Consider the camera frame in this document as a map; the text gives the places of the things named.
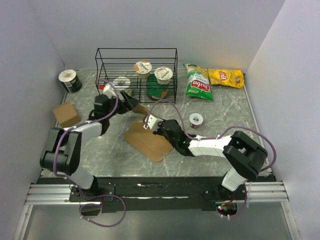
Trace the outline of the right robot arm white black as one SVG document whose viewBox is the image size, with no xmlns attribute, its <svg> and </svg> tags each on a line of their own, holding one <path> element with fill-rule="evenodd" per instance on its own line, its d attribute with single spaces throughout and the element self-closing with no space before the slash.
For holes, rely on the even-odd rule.
<svg viewBox="0 0 320 240">
<path fill-rule="evenodd" d="M 268 152 L 242 131 L 213 139 L 200 135 L 188 135 L 177 120 L 151 117 L 145 122 L 155 135 L 163 136 L 171 146 L 186 157 L 215 156 L 228 160 L 232 168 L 223 177 L 218 193 L 223 199 L 230 199 L 237 188 L 246 181 L 258 178 Z"/>
</svg>

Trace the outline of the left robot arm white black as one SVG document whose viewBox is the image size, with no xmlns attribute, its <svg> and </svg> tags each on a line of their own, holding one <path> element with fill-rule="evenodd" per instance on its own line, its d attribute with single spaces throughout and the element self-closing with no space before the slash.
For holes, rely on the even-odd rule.
<svg viewBox="0 0 320 240">
<path fill-rule="evenodd" d="M 82 145 L 104 135 L 111 117 L 133 111 L 140 104 L 139 100 L 123 90 L 119 94 L 122 100 L 111 90 L 107 94 L 97 95 L 88 120 L 78 126 L 52 128 L 40 156 L 42 168 L 73 184 L 87 201 L 94 201 L 98 197 L 99 187 L 98 179 L 80 165 Z"/>
</svg>

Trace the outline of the brown cardboard box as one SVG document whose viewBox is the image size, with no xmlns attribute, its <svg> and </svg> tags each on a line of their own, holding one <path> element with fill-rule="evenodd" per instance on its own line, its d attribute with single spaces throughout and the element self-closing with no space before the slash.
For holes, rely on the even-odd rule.
<svg viewBox="0 0 320 240">
<path fill-rule="evenodd" d="M 173 147 L 163 136 L 153 134 L 150 129 L 144 129 L 143 125 L 143 122 L 134 121 L 124 133 L 124 138 L 151 161 L 161 162 Z"/>
</svg>

